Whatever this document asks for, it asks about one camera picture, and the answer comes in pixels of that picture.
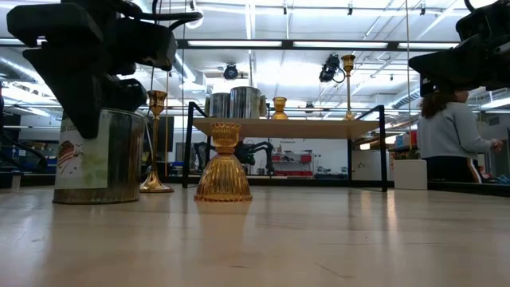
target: gold candlestick holder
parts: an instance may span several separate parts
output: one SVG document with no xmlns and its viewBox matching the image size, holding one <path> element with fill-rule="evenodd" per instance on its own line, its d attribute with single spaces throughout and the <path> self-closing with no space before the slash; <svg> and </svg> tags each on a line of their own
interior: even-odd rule
<svg viewBox="0 0 510 287">
<path fill-rule="evenodd" d="M 343 70 L 345 71 L 347 78 L 347 114 L 345 120 L 353 120 L 354 115 L 351 112 L 351 71 L 354 69 L 355 55 L 345 55 L 342 57 Z"/>
<path fill-rule="evenodd" d="M 149 97 L 149 109 L 154 115 L 154 127 L 152 128 L 152 159 L 151 159 L 151 172 L 140 186 L 140 192 L 142 193 L 163 193 L 163 192 L 174 192 L 174 189 L 167 187 L 159 181 L 158 177 L 158 165 L 156 163 L 156 152 L 158 150 L 158 123 L 159 114 L 164 109 L 164 101 L 167 98 L 166 92 L 161 91 L 149 91 L 147 92 Z"/>
<path fill-rule="evenodd" d="M 241 125 L 213 123 L 211 127 L 217 154 L 207 164 L 194 199 L 201 202 L 250 202 L 248 179 L 233 155 Z"/>
<path fill-rule="evenodd" d="M 287 98 L 277 96 L 273 98 L 274 109 L 276 110 L 274 115 L 271 117 L 273 120 L 288 120 L 288 116 L 284 113 L 285 102 Z"/>
</svg>

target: fluorescent light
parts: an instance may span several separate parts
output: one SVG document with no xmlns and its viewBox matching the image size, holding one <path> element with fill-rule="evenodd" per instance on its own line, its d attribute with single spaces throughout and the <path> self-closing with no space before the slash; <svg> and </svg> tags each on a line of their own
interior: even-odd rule
<svg viewBox="0 0 510 287">
<path fill-rule="evenodd" d="M 60 126 L 48 126 L 48 127 L 32 127 L 32 126 L 4 126 L 4 128 L 52 128 L 52 129 L 58 129 L 61 128 Z"/>
<path fill-rule="evenodd" d="M 483 108 L 483 109 L 497 108 L 497 107 L 505 106 L 507 104 L 510 104 L 510 97 L 499 99 L 499 100 L 493 100 L 490 103 L 482 104 L 481 108 Z"/>
<path fill-rule="evenodd" d="M 485 111 L 485 113 L 492 113 L 492 114 L 494 114 L 494 113 L 496 113 L 496 114 L 501 113 L 501 114 L 505 114 L 505 113 L 510 113 L 510 110 L 489 110 L 489 111 Z"/>
<path fill-rule="evenodd" d="M 37 39 L 37 44 L 41 45 L 45 39 Z M 25 45 L 22 41 L 19 41 L 16 38 L 0 38 L 0 45 Z"/>
<path fill-rule="evenodd" d="M 409 43 L 409 49 L 450 49 L 459 43 Z M 407 49 L 407 43 L 398 44 L 399 49 Z"/>
<path fill-rule="evenodd" d="M 349 48 L 349 49 L 385 49 L 388 46 L 386 42 L 370 42 L 370 41 L 295 41 L 294 47 L 301 48 Z"/>
<path fill-rule="evenodd" d="M 4 126 L 4 128 L 29 128 L 29 126 Z"/>
<path fill-rule="evenodd" d="M 281 47 L 281 41 L 258 41 L 258 40 L 246 40 L 246 41 L 188 41 L 188 45 L 191 47 Z"/>
</svg>

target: black metal table frame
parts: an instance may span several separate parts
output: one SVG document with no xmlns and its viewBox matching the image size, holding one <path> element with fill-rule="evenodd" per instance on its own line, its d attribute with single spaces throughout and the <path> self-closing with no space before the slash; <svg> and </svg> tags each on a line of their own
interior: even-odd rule
<svg viewBox="0 0 510 287">
<path fill-rule="evenodd" d="M 193 133 L 193 119 L 194 111 L 199 112 L 202 116 L 208 117 L 207 114 L 195 103 L 190 102 L 188 105 L 188 121 L 186 126 L 186 144 L 184 146 L 184 165 L 182 167 L 182 187 L 188 188 L 190 181 L 190 156 L 191 156 L 191 136 Z M 270 106 L 268 104 L 268 118 L 270 115 Z M 388 190 L 388 178 L 387 178 L 387 167 L 386 167 L 386 131 L 385 131 L 385 119 L 384 119 L 384 106 L 378 105 L 377 107 L 367 111 L 356 119 L 361 120 L 363 117 L 370 115 L 373 112 L 379 113 L 379 149 L 381 153 L 381 180 L 375 181 L 356 181 L 352 179 L 352 140 L 347 140 L 347 184 L 342 180 L 331 180 L 331 179 L 260 179 L 260 180 L 249 180 L 250 184 L 255 185 L 277 185 L 277 186 L 314 186 L 314 187 L 380 187 L 382 192 Z M 207 147 L 206 147 L 206 161 L 207 164 L 210 160 L 210 141 L 211 137 L 207 136 Z"/>
</svg>

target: spotlight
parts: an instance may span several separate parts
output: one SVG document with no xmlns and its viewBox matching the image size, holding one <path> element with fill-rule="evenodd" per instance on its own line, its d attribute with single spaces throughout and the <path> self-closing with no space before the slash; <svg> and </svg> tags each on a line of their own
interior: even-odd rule
<svg viewBox="0 0 510 287">
<path fill-rule="evenodd" d="M 425 1 L 423 1 L 422 2 L 422 11 L 420 12 L 420 16 L 425 15 L 426 11 L 427 11 L 427 6 L 425 4 Z"/>
<path fill-rule="evenodd" d="M 306 102 L 306 108 L 314 108 L 312 102 Z"/>
<path fill-rule="evenodd" d="M 349 3 L 349 10 L 347 12 L 347 16 L 352 16 L 352 2 Z"/>
<path fill-rule="evenodd" d="M 239 72 L 236 69 L 236 65 L 228 64 L 226 66 L 225 72 L 223 72 L 223 77 L 226 80 L 234 80 L 235 78 L 237 78 L 238 74 L 239 74 Z"/>
<path fill-rule="evenodd" d="M 338 55 L 329 55 L 326 63 L 322 66 L 322 71 L 320 71 L 319 74 L 319 80 L 323 83 L 327 83 L 329 81 L 341 83 L 343 80 L 336 81 L 334 79 L 336 73 L 339 71 L 343 73 L 343 80 L 345 80 L 345 72 L 340 68 L 340 59 L 338 58 Z"/>
</svg>

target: wooden tabletop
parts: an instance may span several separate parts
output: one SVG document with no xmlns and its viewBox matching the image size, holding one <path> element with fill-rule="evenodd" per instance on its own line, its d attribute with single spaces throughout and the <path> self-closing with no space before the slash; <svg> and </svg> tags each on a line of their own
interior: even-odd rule
<svg viewBox="0 0 510 287">
<path fill-rule="evenodd" d="M 241 125 L 241 136 L 285 139 L 354 139 L 379 127 L 377 121 L 364 120 L 259 120 L 259 119 L 193 119 L 193 125 L 212 136 L 210 125 L 229 122 Z"/>
</svg>

